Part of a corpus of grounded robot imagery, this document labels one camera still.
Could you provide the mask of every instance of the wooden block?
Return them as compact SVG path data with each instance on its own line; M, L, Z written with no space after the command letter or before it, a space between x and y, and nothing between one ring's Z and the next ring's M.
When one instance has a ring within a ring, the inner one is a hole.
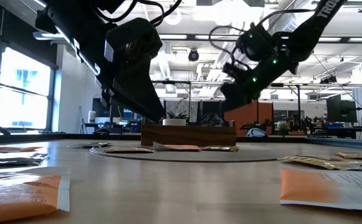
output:
M141 145L152 146L153 142L196 146L235 146L236 129L235 127L142 125Z

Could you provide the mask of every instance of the wooden table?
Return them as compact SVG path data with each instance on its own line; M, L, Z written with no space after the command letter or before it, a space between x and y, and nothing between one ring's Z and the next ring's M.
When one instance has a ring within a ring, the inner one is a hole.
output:
M71 171L70 212L18 223L362 223L362 212L279 204L280 168L305 166L279 161L183 163L104 157L62 140L36 142L51 158L45 166ZM112 141L122 146L139 142ZM251 150L294 150L300 155L333 156L357 149L313 144L238 144Z

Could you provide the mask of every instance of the snack packet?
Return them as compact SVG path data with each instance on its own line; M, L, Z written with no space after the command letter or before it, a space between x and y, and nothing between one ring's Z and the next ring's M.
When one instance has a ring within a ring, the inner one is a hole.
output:
M330 170L362 170L361 161L350 161L346 159L332 159L310 156L286 156L283 158L279 158L278 160L302 162L306 164L324 167Z
M155 153L155 150L141 147L108 147L105 153Z
M42 147L12 147L12 146L0 146L0 152L31 152Z
M362 153L357 152L337 152L336 155L345 159L362 159Z
M201 147L201 150L237 152L239 150L239 147L237 147L237 146L206 146L206 147Z
M0 167L39 166L49 155L38 152L0 152Z
M200 151L198 146L192 145L163 145L157 142L153 142L154 150L168 150L168 151Z
M280 203L362 210L362 172L284 169Z
M88 142L88 143L81 143L81 144L74 144L68 147L71 148L82 148L82 149L90 149L93 147L108 147L112 146L113 144L107 142Z
M0 175L0 222L70 211L67 175Z

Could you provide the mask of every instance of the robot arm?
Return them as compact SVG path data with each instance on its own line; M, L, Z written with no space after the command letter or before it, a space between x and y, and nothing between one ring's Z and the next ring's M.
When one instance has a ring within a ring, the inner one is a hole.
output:
M260 92L287 70L296 74L298 63L309 58L325 27L345 2L347 0L321 0L314 15L291 33L278 32L270 36L261 23L252 24L238 38L236 48L259 64L254 69L239 68L235 62L225 64L223 72L235 78L234 83L221 86L226 110L258 99Z
M131 10L137 1L155 3L134 0ZM78 61L85 62L96 74L105 106L116 100L154 121L166 114L150 80L150 61L157 56L162 46L155 26L174 11L181 0L177 0L169 11L151 22L136 18L120 26L112 22L105 23L98 9L113 13L124 0L39 2L45 8L37 13L36 27L52 34L60 32L65 36L74 48Z

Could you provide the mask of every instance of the round platform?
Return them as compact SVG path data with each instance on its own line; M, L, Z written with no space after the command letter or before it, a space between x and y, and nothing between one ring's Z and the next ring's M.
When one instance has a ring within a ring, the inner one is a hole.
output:
M274 149L251 150L239 149L238 152L177 152L158 151L156 153L105 153L105 148L92 148L90 152L101 156L110 156L125 159L141 159L149 161L168 162L251 162L251 161L272 161L283 156L295 156L294 150L278 151Z

